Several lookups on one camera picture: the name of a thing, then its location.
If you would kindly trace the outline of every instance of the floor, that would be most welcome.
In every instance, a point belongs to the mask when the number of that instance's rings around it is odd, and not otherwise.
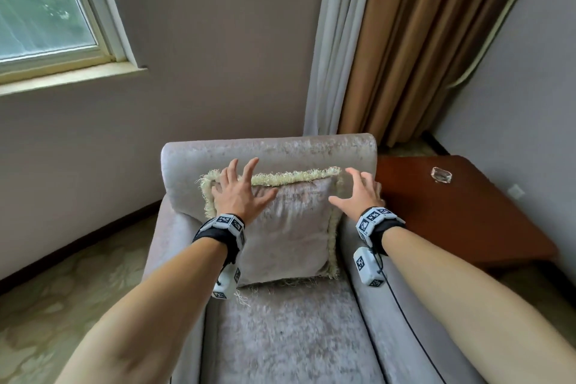
[[[420,140],[385,149],[434,155]],[[140,282],[155,217],[69,257],[0,296],[0,384],[50,384],[84,334]],[[500,281],[534,305],[576,347],[576,310],[534,267]]]

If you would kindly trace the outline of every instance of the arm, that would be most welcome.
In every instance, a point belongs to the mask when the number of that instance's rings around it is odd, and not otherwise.
[[[276,197],[276,190],[254,198],[251,177],[257,158],[238,179],[238,160],[222,170],[222,190],[213,191],[218,213],[232,213],[246,224]],[[212,238],[193,242],[119,300],[88,331],[56,380],[57,384],[164,383],[208,301],[227,257]]]
[[[347,171],[354,178],[352,198],[331,198],[331,203],[355,220],[367,208],[384,206],[369,173]],[[576,351],[516,293],[404,228],[385,231],[382,246],[487,382],[573,382]]]

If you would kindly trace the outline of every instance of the hand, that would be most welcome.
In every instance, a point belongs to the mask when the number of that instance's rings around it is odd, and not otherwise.
[[[277,188],[268,190],[265,195],[254,197],[252,193],[252,173],[258,163],[258,158],[252,158],[240,179],[236,174],[238,159],[230,161],[220,173],[220,186],[218,190],[212,187],[214,205],[218,214],[234,214],[244,220],[246,226],[254,221],[263,209],[276,198]]]
[[[354,187],[352,197],[349,199],[340,199],[336,196],[330,196],[328,201],[340,208],[350,219],[358,221],[365,210],[373,206],[385,206],[384,201],[380,198],[380,184],[374,181],[374,178],[368,172],[360,173],[358,170],[349,167],[346,169],[352,175]]]

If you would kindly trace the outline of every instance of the wall outlet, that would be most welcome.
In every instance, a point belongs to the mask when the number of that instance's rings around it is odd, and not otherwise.
[[[522,198],[526,194],[526,192],[522,190],[518,184],[514,184],[506,192],[508,193],[508,196],[515,200]]]

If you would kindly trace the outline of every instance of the black cable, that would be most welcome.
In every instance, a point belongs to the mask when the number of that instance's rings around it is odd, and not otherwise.
[[[428,361],[430,362],[430,364],[432,365],[432,367],[434,367],[434,370],[436,370],[436,373],[438,374],[438,376],[440,377],[440,379],[442,380],[443,384],[446,384],[446,381],[444,380],[444,377],[442,376],[442,374],[440,373],[440,371],[438,370],[438,368],[436,367],[436,365],[434,364],[434,362],[432,361],[432,358],[430,358],[430,355],[428,355],[428,352],[424,349],[424,346],[422,345],[422,343],[420,342],[420,339],[418,338],[418,336],[416,335],[416,333],[414,332],[414,328],[412,328],[412,325],[410,325],[410,322],[408,322],[408,318],[406,317],[406,315],[404,314],[404,310],[402,310],[402,307],[400,306],[400,302],[398,302],[398,299],[396,299],[396,295],[394,294],[394,291],[392,289],[392,286],[390,285],[390,282],[388,281],[388,277],[386,276],[386,274],[384,273],[384,267],[382,264],[380,264],[380,262],[378,261],[378,258],[380,257],[375,251],[372,251],[372,255],[374,256],[374,259],[376,260],[376,264],[378,264],[378,269],[379,272],[382,273],[382,276],[384,276],[384,279],[386,281],[386,285],[388,286],[388,288],[390,289],[390,293],[392,293],[392,297],[394,298],[394,300],[396,301],[396,305],[398,306],[398,309],[400,310],[400,312],[402,313],[402,317],[404,318],[404,320],[406,321],[409,329],[412,331],[412,335],[414,336],[414,338],[416,339],[416,341],[418,342],[418,344],[420,345],[420,347],[422,348],[422,351],[424,351],[424,354],[426,354],[426,358],[428,358]]]

